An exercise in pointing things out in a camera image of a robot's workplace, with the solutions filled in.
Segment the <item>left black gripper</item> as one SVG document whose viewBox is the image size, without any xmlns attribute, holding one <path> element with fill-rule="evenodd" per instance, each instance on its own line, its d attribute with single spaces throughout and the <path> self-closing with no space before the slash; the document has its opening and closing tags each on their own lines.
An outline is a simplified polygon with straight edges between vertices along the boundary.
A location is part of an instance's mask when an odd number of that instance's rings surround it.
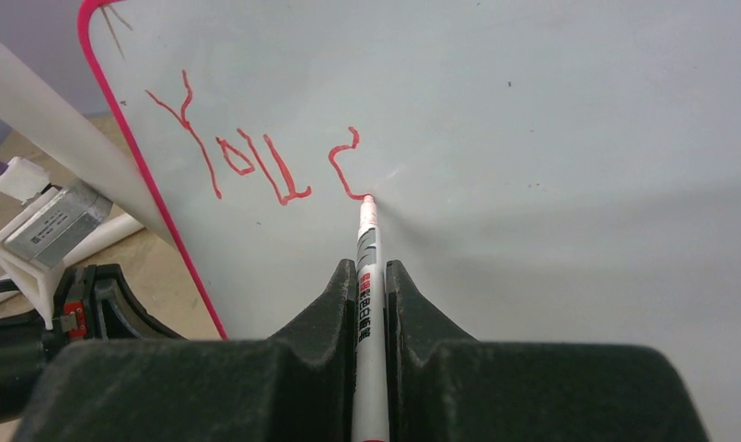
<svg viewBox="0 0 741 442">
<path fill-rule="evenodd" d="M 42 370 L 70 343 L 179 338 L 146 311 L 118 264 L 67 268 L 53 302 L 51 328 L 36 309 L 0 318 L 0 424 L 22 414 Z"/>
</svg>

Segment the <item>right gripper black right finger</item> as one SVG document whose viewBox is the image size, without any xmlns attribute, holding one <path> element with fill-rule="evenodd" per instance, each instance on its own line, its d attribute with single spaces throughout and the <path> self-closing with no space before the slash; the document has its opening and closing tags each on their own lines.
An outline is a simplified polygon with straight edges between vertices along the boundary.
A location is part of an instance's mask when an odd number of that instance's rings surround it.
<svg viewBox="0 0 741 442">
<path fill-rule="evenodd" d="M 481 341 L 388 263 L 396 441 L 705 441 L 685 383 L 655 349 Z"/>
</svg>

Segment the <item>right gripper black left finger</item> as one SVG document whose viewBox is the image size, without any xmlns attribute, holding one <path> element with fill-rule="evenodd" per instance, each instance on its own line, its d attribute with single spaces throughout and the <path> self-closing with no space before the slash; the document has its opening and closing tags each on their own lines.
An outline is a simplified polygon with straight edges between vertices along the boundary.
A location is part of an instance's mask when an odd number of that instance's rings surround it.
<svg viewBox="0 0 741 442">
<path fill-rule="evenodd" d="M 323 293 L 263 340 L 68 345 L 44 370 L 16 441 L 346 441 L 351 301 L 338 263 Z"/>
</svg>

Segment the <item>white red marker pen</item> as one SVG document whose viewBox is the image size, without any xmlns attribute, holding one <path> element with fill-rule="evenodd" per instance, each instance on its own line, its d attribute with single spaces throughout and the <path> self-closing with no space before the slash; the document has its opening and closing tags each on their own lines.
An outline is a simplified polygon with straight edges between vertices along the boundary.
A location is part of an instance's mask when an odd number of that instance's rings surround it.
<svg viewBox="0 0 741 442">
<path fill-rule="evenodd" d="M 352 441 L 390 440 L 385 264 L 380 240 L 376 203 L 366 195 L 360 206 L 357 239 Z"/>
</svg>

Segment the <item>pink framed whiteboard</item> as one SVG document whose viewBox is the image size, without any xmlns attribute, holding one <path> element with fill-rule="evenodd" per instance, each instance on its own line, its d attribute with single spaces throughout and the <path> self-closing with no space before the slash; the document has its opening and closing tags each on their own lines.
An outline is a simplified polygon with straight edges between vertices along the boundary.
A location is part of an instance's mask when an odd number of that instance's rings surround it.
<svg viewBox="0 0 741 442">
<path fill-rule="evenodd" d="M 475 337 L 666 355 L 741 441 L 741 1 L 86 1 L 221 334 L 382 253 Z"/>
</svg>

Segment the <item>white PVC pipe frame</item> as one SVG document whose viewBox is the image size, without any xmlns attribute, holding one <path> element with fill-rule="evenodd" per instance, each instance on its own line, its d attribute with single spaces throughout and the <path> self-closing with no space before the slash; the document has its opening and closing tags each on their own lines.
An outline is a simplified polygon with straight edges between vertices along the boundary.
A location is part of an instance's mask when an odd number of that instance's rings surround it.
<svg viewBox="0 0 741 442">
<path fill-rule="evenodd" d="M 0 119 L 116 203 L 171 248 L 175 241 L 141 170 L 0 42 Z"/>
</svg>

